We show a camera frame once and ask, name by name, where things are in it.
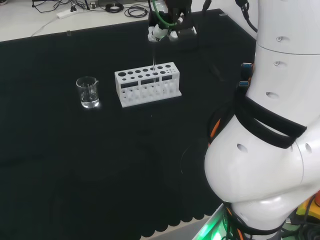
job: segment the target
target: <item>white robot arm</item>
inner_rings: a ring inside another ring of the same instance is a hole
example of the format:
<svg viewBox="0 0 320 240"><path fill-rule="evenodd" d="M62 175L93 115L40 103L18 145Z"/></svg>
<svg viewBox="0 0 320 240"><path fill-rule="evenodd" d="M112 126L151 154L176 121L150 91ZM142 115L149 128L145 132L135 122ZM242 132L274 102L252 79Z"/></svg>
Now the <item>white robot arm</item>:
<svg viewBox="0 0 320 240"><path fill-rule="evenodd" d="M258 6L255 71L246 97L307 129L284 149L233 116L207 150L205 174L247 226L267 231L320 190L320 1L258 0Z"/></svg>

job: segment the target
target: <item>green tube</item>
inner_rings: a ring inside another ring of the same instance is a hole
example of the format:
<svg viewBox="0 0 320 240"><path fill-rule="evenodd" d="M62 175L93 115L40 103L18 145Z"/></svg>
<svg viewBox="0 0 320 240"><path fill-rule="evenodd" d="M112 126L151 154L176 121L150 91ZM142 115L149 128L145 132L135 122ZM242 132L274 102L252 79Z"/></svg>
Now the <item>green tube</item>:
<svg viewBox="0 0 320 240"><path fill-rule="evenodd" d="M154 8L154 11L155 11L156 16L158 17L158 19L159 19L164 25L166 25L166 26L168 26L168 27L174 27L174 26L177 25L177 23L168 23L168 22L166 22L166 21L160 16L160 14L159 14L159 12L158 12L158 9L157 9L157 7L156 7L155 0L152 0L152 4L153 4L153 8Z"/></svg>

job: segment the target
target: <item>water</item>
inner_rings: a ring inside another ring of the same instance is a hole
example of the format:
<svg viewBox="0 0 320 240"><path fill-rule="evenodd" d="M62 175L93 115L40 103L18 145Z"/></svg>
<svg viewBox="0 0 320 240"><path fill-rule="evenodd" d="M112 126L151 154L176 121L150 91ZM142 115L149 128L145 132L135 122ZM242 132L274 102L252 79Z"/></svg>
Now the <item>water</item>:
<svg viewBox="0 0 320 240"><path fill-rule="evenodd" d="M81 104L86 109L92 109L99 105L99 97L95 92L91 92L88 96L85 92L81 94Z"/></svg>

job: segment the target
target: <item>blue connector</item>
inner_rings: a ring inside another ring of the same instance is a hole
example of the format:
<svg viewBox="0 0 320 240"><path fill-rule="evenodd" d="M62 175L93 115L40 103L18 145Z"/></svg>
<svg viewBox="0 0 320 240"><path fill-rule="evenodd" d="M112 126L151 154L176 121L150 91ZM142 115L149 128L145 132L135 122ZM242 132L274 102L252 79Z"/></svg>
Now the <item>blue connector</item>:
<svg viewBox="0 0 320 240"><path fill-rule="evenodd" d="M240 81L239 86L241 87L248 87L249 86L249 81Z"/></svg>

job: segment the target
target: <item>power strip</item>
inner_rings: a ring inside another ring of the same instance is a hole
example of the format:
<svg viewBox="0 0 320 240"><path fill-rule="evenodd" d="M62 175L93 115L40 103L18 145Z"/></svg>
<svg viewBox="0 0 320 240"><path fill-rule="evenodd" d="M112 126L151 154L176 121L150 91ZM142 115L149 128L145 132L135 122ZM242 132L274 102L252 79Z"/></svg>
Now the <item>power strip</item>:
<svg viewBox="0 0 320 240"><path fill-rule="evenodd" d="M64 18L70 17L72 15L75 15L75 14L78 14L78 13L82 13L83 11L84 10L82 8L80 8L80 7L76 11L71 11L71 9L68 9L68 10L65 10L65 11L57 13L56 16L59 19L64 19Z"/></svg>

